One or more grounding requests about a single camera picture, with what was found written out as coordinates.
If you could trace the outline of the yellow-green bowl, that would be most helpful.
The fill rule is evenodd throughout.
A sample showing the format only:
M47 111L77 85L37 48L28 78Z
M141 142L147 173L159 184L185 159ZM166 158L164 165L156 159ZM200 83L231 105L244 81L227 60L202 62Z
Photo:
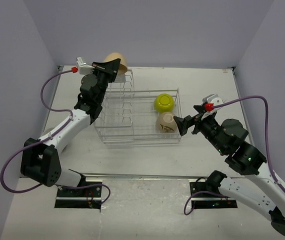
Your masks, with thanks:
M153 106L159 113L172 112L175 108L175 102L171 95L162 93L155 98Z

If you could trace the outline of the white wire dish rack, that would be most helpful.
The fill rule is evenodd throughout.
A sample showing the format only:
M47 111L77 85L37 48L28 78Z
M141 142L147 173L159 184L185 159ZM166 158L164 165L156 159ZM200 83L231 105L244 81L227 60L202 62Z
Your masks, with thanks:
M163 133L156 122L160 113L154 102L161 94L173 98L172 113L182 115L179 89L161 88L147 83L135 87L137 71L128 70L111 83L104 97L103 110L94 122L100 140L107 145L166 145L179 143L177 130Z

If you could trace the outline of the beige bowl white interior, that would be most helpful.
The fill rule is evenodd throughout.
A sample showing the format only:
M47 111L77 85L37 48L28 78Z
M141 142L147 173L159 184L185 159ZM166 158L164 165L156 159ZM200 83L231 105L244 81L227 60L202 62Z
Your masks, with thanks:
M54 128L53 127L50 127L50 128L47 128L43 133L42 135L47 135L49 132L51 132Z

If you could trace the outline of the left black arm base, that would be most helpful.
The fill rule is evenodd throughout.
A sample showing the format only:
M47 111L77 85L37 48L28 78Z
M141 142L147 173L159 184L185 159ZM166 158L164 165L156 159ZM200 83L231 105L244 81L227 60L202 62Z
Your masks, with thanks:
M102 205L111 195L110 188L100 181L86 181L86 188L65 188L57 190L54 208L56 209L96 209L101 210Z

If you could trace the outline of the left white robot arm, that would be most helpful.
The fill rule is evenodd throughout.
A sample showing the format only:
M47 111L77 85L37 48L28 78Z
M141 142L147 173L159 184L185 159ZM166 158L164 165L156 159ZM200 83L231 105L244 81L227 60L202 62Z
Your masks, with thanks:
M64 122L38 139L24 143L20 172L47 187L63 186L76 197L87 189L84 176L63 168L60 154L82 130L95 122L103 109L108 85L116 80L121 59L93 62L83 73L77 102Z

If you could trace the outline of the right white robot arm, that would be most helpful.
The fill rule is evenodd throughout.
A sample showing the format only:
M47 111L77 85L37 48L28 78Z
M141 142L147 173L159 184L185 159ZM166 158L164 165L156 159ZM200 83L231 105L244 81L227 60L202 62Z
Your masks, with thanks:
M226 156L225 162L232 170L254 183L261 192L256 193L215 170L191 197L210 195L235 199L264 216L285 237L285 186L280 185L269 169L267 158L246 142L248 131L236 119L218 124L214 114L205 115L204 105L196 105L194 109L198 111L195 116L174 117L180 135L193 127L192 134L201 133L221 156Z

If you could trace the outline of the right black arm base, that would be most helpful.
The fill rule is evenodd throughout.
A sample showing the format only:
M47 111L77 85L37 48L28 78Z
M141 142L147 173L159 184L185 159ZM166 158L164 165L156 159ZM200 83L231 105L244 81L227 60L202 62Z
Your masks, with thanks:
M187 199L183 214L190 215L194 210L236 209L237 201L222 196L217 190L210 190L207 179L200 177L189 181L190 197Z

